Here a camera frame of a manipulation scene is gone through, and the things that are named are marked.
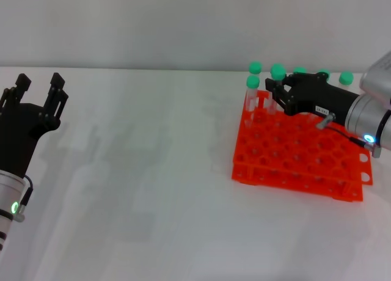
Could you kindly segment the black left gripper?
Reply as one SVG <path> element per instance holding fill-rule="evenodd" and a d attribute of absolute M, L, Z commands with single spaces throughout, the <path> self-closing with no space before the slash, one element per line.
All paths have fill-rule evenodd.
<path fill-rule="evenodd" d="M 3 91 L 1 107 L 19 104 L 31 80 L 18 75 L 15 86 Z M 3 109 L 1 113 L 1 170 L 23 177 L 34 154 L 38 140 L 60 126 L 60 117 L 68 100 L 65 81 L 59 73 L 51 78 L 51 87 L 44 107 L 22 103 Z"/>

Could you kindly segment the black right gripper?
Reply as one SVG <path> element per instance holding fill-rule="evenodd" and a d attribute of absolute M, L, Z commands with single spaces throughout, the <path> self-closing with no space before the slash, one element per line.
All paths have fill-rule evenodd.
<path fill-rule="evenodd" d="M 320 117 L 334 114 L 334 122 L 344 125 L 358 94 L 330 85 L 325 73 L 294 73 L 283 79 L 265 79 L 266 90 L 284 113 L 294 116 L 308 112 Z"/>

